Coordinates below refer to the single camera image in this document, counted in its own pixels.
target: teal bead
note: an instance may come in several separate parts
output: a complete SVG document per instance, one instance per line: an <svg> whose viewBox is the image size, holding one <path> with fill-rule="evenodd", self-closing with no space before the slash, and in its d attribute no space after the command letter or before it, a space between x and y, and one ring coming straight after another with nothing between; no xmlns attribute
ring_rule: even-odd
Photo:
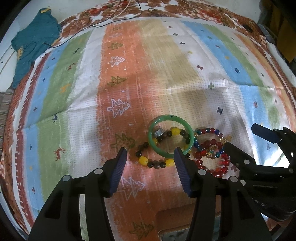
<svg viewBox="0 0 296 241"><path fill-rule="evenodd" d="M201 135L202 134L202 131L200 129L195 129L195 132L198 134L198 135Z"/></svg>

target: silver screw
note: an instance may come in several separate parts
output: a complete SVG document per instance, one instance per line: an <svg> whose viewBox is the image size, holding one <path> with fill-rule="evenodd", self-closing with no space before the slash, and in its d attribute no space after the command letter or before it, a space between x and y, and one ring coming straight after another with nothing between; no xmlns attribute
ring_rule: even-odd
<svg viewBox="0 0 296 241"><path fill-rule="evenodd" d="M203 170L203 169L199 169L199 170L198 170L198 174L199 174L199 175L206 175L207 172L206 172L205 170Z"/></svg>
<svg viewBox="0 0 296 241"><path fill-rule="evenodd" d="M101 174L102 172L103 172L102 168L97 168L97 169L94 170L95 174Z"/></svg>
<svg viewBox="0 0 296 241"><path fill-rule="evenodd" d="M66 176L63 176L63 179L62 179L64 182L67 182L70 180L70 176L69 175L66 175Z"/></svg>
<svg viewBox="0 0 296 241"><path fill-rule="evenodd" d="M233 182L233 183L236 183L238 181L237 177L236 176L231 176L230 177L230 180Z"/></svg>

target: teal garment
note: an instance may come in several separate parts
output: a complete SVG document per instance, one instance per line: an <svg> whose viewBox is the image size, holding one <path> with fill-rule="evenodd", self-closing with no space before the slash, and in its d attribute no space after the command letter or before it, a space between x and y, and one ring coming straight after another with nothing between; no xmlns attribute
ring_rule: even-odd
<svg viewBox="0 0 296 241"><path fill-rule="evenodd" d="M25 29L19 31L11 41L11 46L15 51L23 48L23 53L15 68L11 88L15 89L18 86L35 60L59 37L62 28L51 12L47 8L40 9L33 21Z"/></svg>

